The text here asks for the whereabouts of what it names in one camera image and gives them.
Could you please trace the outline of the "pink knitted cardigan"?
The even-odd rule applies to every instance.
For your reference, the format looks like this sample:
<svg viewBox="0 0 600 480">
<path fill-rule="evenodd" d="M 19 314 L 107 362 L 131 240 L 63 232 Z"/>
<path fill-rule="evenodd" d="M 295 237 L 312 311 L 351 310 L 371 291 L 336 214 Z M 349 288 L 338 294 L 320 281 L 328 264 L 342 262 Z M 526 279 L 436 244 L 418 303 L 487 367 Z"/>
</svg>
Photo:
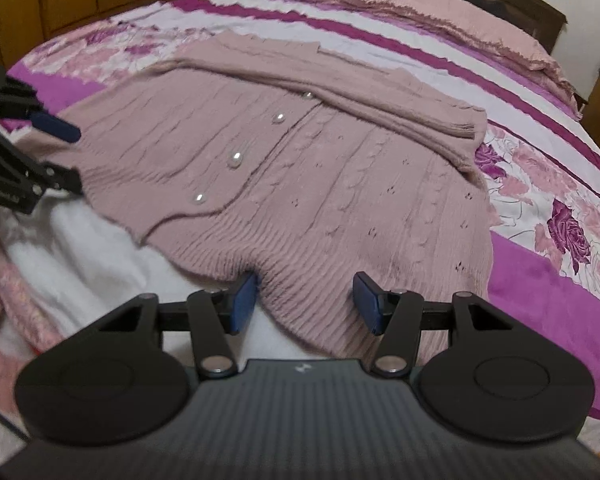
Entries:
<svg viewBox="0 0 600 480">
<path fill-rule="evenodd" d="M 486 113 L 405 70 L 222 32 L 65 118 L 79 142 L 23 148 L 78 170 L 99 214 L 182 270 L 257 274 L 268 314 L 321 352 L 372 348 L 355 273 L 434 301 L 486 293 Z"/>
</svg>

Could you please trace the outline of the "white fluffy garment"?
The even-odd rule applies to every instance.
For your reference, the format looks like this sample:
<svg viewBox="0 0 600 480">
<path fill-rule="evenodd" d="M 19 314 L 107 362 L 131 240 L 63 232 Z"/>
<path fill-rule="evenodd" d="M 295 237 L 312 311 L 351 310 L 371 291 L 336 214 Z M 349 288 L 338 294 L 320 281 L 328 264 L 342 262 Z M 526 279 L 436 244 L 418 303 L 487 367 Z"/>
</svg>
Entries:
<svg viewBox="0 0 600 480">
<path fill-rule="evenodd" d="M 137 246 L 83 198 L 47 192 L 30 216 L 5 208 L 0 214 L 24 248 L 41 257 L 44 271 L 35 286 L 66 337 L 141 292 L 177 302 L 197 290 L 217 292 L 227 285 L 187 275 L 155 249 Z M 259 303 L 245 333 L 230 337 L 230 348 L 240 368 L 250 358 L 323 359 L 279 328 Z"/>
</svg>

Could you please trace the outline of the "pink patterned garment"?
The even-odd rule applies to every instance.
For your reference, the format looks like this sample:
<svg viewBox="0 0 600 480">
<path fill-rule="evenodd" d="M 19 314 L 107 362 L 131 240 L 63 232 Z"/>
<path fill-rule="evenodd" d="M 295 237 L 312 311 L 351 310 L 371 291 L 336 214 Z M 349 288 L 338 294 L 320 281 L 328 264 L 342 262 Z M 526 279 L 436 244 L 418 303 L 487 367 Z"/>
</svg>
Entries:
<svg viewBox="0 0 600 480">
<path fill-rule="evenodd" d="M 5 219 L 0 214 L 0 412 L 15 415 L 18 374 L 65 335 L 35 286 L 34 279 L 44 271 L 41 257 L 24 248 Z"/>
</svg>

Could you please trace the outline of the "floral purple white bedspread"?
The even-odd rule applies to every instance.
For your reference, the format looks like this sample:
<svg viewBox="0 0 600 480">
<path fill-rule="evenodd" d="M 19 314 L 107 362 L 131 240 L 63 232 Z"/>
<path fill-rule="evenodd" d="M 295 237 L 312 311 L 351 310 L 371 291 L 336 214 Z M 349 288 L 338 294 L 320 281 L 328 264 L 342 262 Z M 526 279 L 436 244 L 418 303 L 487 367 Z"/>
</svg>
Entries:
<svg viewBox="0 0 600 480">
<path fill-rule="evenodd" d="M 486 110 L 497 306 L 577 353 L 596 382 L 580 438 L 600 451 L 600 149 L 567 107 L 505 67 L 394 18 L 294 0 L 178 0 L 37 48 L 14 68 L 54 107 L 82 100 L 207 32 L 317 41 Z"/>
</svg>

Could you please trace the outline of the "pink folded blanket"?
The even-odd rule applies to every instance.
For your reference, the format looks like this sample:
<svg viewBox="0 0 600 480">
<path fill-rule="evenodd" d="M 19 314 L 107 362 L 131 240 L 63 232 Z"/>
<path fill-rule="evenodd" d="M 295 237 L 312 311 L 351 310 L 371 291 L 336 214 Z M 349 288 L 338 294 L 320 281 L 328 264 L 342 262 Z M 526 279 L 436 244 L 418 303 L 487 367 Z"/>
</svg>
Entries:
<svg viewBox="0 0 600 480">
<path fill-rule="evenodd" d="M 404 18 L 493 58 L 548 91 L 577 114 L 576 89 L 562 66 L 528 32 L 466 0 L 302 0 Z"/>
</svg>

